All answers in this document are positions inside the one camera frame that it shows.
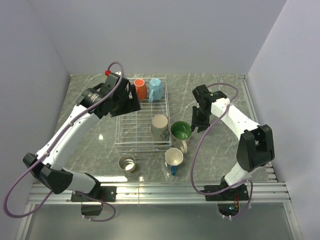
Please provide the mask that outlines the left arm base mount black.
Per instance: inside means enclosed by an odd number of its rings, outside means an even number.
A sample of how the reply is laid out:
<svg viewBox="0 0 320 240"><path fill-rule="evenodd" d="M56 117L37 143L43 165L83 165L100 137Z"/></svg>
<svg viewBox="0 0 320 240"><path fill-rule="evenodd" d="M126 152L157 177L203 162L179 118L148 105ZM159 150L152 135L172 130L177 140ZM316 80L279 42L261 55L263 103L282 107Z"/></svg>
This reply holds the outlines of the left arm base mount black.
<svg viewBox="0 0 320 240"><path fill-rule="evenodd" d="M110 219L116 215L115 207L110 204L116 201L117 187L116 186L98 186L90 193L82 193L74 191L70 201L72 203L81 203L81 214L86 218L98 217L104 206L109 205L112 209Z"/></svg>

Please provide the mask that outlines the beige patterned mug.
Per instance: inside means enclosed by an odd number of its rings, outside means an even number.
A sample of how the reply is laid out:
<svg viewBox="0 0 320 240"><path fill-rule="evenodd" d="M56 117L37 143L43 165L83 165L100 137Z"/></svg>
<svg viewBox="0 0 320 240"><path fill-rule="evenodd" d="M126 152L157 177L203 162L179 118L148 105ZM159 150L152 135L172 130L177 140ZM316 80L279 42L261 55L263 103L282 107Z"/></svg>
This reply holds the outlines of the beige patterned mug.
<svg viewBox="0 0 320 240"><path fill-rule="evenodd" d="M151 138L154 142L164 144L169 141L169 120L163 114L155 115L151 120Z"/></svg>

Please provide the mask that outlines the light blue mug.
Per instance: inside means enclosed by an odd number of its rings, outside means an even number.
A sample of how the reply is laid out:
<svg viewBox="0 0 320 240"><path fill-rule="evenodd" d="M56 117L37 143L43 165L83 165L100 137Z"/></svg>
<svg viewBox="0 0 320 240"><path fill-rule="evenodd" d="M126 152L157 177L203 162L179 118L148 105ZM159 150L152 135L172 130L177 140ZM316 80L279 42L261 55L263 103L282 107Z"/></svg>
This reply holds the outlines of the light blue mug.
<svg viewBox="0 0 320 240"><path fill-rule="evenodd" d="M163 83L159 78L153 78L149 82L149 97L150 103L160 100L164 95Z"/></svg>

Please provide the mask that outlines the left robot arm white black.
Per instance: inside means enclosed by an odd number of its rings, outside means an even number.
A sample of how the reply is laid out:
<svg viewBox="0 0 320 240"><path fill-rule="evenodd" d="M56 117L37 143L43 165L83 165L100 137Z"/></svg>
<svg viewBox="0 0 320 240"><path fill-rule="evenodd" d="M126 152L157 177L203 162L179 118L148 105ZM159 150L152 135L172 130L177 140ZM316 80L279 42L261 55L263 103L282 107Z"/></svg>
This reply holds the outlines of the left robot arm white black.
<svg viewBox="0 0 320 240"><path fill-rule="evenodd" d="M104 83L84 90L68 119L46 146L37 153L27 153L23 163L32 168L32 175L54 194L65 190L82 192L89 201L101 195L99 181L88 173L65 168L69 155L88 130L102 117L116 117L141 110L136 87L116 73L110 73Z"/></svg>

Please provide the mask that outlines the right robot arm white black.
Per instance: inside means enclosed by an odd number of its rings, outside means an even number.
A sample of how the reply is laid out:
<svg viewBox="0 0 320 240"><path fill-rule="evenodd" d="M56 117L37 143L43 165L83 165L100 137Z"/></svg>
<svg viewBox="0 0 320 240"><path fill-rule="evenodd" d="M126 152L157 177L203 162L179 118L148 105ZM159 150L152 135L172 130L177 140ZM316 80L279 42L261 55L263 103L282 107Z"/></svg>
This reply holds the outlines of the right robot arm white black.
<svg viewBox="0 0 320 240"><path fill-rule="evenodd" d="M204 84L193 89L192 94L197 106L192 108L191 129L203 132L197 153L207 134L219 122L223 122L238 139L237 162L223 177L220 187L221 196L231 200L237 195L239 185L275 158L273 131L269 125L251 120L233 105L234 96L228 98L220 90L211 92Z"/></svg>

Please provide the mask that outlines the green interior floral mug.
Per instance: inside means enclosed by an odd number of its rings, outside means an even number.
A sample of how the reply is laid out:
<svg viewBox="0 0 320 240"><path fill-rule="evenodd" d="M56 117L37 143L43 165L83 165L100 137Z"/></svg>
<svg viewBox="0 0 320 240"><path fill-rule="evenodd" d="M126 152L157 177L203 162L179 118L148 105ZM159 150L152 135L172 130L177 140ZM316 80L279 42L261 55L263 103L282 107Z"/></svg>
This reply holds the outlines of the green interior floral mug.
<svg viewBox="0 0 320 240"><path fill-rule="evenodd" d="M191 126L185 121L176 121L171 127L172 147L181 150L183 154L188 153L188 143L192 134Z"/></svg>

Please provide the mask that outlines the orange mug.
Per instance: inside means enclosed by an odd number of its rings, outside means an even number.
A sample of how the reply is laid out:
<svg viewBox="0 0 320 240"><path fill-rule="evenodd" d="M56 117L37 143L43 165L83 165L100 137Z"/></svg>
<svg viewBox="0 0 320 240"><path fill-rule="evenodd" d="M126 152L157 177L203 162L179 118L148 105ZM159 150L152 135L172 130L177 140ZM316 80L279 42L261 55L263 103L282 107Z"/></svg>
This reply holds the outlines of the orange mug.
<svg viewBox="0 0 320 240"><path fill-rule="evenodd" d="M138 99L145 100L148 96L148 89L147 89L146 82L143 79L138 78L133 83L136 89Z"/></svg>

